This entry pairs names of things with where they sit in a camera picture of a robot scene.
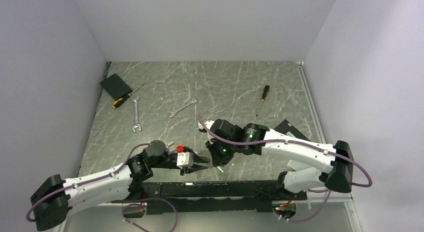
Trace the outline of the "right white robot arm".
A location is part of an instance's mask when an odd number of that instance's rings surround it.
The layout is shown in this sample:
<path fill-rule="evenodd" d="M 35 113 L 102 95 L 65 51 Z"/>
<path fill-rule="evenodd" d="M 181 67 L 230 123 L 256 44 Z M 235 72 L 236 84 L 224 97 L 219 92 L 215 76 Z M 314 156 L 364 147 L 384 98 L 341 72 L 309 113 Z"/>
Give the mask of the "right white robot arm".
<path fill-rule="evenodd" d="M 208 136 L 206 147 L 215 167 L 228 164 L 235 153 L 281 156 L 305 164 L 305 169 L 279 174 L 275 192 L 281 199 L 318 187 L 339 193 L 352 190 L 354 160 L 345 141 L 339 140 L 334 145 L 313 143 L 266 126 L 250 123 L 241 128 L 222 119 L 201 120 L 199 129 Z"/>

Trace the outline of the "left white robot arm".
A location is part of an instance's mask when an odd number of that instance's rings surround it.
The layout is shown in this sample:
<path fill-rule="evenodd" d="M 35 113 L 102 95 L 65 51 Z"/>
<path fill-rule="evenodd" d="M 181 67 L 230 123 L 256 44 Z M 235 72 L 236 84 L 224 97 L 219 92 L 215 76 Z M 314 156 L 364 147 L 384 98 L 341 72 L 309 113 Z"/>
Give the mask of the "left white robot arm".
<path fill-rule="evenodd" d="M 119 165 L 87 176 L 63 179 L 48 177 L 30 197 L 27 221 L 38 231 L 52 229 L 86 208 L 115 200 L 139 201 L 144 194 L 142 182 L 153 176 L 154 168 L 178 169 L 181 175 L 207 169 L 210 160 L 186 146 L 169 152 L 160 140 L 142 143 L 143 151 L 133 148 Z"/>

